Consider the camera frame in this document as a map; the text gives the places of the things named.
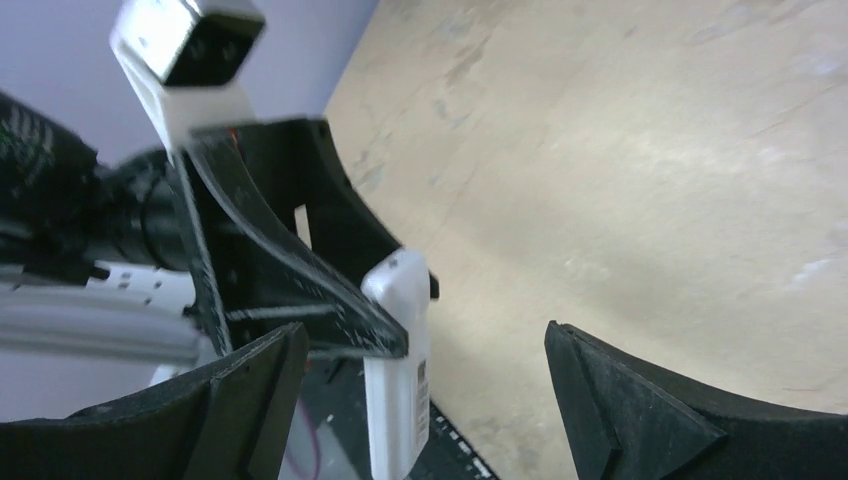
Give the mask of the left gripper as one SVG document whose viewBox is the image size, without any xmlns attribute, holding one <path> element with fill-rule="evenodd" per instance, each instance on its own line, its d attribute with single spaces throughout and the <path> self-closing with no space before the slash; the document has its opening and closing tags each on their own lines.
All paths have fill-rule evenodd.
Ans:
<svg viewBox="0 0 848 480">
<path fill-rule="evenodd" d="M 407 354 L 407 331 L 360 289 L 401 244 L 354 189 L 325 120 L 200 131 L 173 151 L 172 189 L 218 354 L 297 322 L 325 355 Z"/>
</svg>

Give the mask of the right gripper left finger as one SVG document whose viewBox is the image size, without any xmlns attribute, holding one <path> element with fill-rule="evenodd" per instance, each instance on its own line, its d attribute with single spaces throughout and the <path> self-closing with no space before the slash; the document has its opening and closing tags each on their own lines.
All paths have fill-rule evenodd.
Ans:
<svg viewBox="0 0 848 480">
<path fill-rule="evenodd" d="M 308 353 L 300 324 L 64 419 L 1 426 L 4 479 L 275 479 Z"/>
</svg>

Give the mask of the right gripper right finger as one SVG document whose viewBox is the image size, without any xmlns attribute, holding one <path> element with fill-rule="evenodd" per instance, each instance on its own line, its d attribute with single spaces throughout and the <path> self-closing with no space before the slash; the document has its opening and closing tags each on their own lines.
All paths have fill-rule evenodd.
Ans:
<svg viewBox="0 0 848 480">
<path fill-rule="evenodd" d="M 847 417 L 695 381 L 570 325 L 544 346 L 581 479 L 844 479 Z"/>
</svg>

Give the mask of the white remote control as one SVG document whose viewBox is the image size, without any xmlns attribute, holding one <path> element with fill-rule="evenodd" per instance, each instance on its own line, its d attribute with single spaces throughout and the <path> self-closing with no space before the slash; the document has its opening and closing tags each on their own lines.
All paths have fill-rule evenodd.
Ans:
<svg viewBox="0 0 848 480">
<path fill-rule="evenodd" d="M 370 470 L 375 480 L 406 478 L 416 455 L 417 369 L 430 366 L 427 310 L 430 277 L 425 257 L 399 249 L 363 279 L 366 296 L 389 313 L 408 334 L 408 354 L 400 359 L 365 358 Z"/>
</svg>

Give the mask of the white battery cover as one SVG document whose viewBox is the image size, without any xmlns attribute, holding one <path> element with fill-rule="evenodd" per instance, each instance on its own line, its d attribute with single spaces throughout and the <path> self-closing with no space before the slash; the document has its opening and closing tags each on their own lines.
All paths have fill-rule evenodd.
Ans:
<svg viewBox="0 0 848 480">
<path fill-rule="evenodd" d="M 427 360 L 422 360 L 418 365 L 416 394 L 415 448 L 416 455 L 419 455 L 429 438 L 430 386 Z"/>
</svg>

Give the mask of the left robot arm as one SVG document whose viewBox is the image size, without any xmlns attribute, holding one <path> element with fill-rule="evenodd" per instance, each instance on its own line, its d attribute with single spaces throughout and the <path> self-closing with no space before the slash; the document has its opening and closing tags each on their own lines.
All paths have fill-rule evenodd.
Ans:
<svg viewBox="0 0 848 480">
<path fill-rule="evenodd" d="M 185 272 L 180 311 L 225 357 L 280 328 L 321 356 L 399 359 L 411 328 L 378 278 L 400 242 L 355 191 L 322 119 L 208 128 L 117 166 L 1 98 L 1 258 L 82 283 L 105 263 Z"/>
</svg>

